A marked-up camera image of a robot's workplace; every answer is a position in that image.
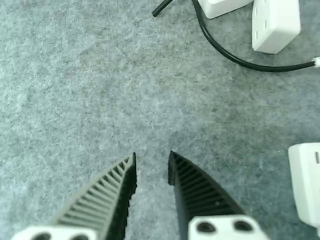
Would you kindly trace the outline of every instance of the power strip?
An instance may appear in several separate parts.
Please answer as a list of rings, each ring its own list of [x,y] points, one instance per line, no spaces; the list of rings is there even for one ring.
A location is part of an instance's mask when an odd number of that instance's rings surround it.
[[[288,150],[295,205],[302,222],[320,237],[320,143],[303,143]]]
[[[242,8],[254,0],[198,0],[205,16],[214,19],[223,14]]]
[[[254,0],[253,50],[277,54],[300,32],[299,0]]]

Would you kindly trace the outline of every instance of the white plug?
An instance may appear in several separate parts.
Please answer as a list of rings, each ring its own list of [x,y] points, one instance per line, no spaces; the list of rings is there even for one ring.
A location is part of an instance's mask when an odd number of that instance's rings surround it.
[[[254,0],[252,48],[277,54],[301,32],[299,0]]]
[[[214,19],[223,14],[239,9],[254,0],[198,0],[205,16]]]
[[[299,218],[317,228],[320,237],[320,143],[291,146],[288,155]]]

